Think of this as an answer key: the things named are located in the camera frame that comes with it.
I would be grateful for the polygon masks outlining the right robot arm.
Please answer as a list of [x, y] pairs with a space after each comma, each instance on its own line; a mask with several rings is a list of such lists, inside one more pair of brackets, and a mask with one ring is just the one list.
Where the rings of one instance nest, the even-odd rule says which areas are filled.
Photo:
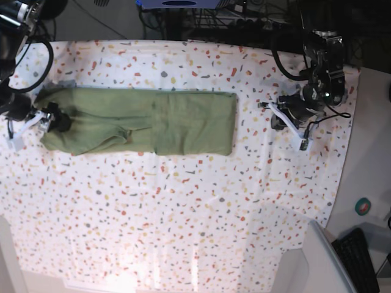
[[[34, 118], [45, 132], [70, 129], [71, 119], [63, 113], [58, 104], [50, 102], [43, 109], [36, 109], [25, 94], [36, 89], [47, 77], [54, 62], [54, 50], [49, 34], [37, 35], [37, 29], [44, 27], [44, 20], [55, 20], [66, 8], [67, 1], [1, 1], [1, 115], [8, 119], [9, 134], [12, 135], [13, 121], [31, 122]], [[21, 60], [16, 58], [25, 45], [42, 43], [48, 50], [48, 63], [40, 78], [24, 89], [9, 86]]]

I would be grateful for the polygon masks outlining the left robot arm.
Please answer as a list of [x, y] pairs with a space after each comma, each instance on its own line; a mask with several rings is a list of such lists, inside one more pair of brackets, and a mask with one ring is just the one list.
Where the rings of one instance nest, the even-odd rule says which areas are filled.
[[[339, 106], [345, 99], [343, 64], [345, 48], [338, 31], [338, 10], [334, 1], [297, 1], [300, 24], [281, 29], [271, 40], [271, 52], [280, 72], [292, 81], [306, 81], [294, 95], [277, 98], [277, 109], [287, 116], [293, 126], [300, 128], [325, 107]], [[298, 76], [282, 65], [277, 44], [280, 37], [299, 34], [303, 42], [303, 57], [310, 64]]]

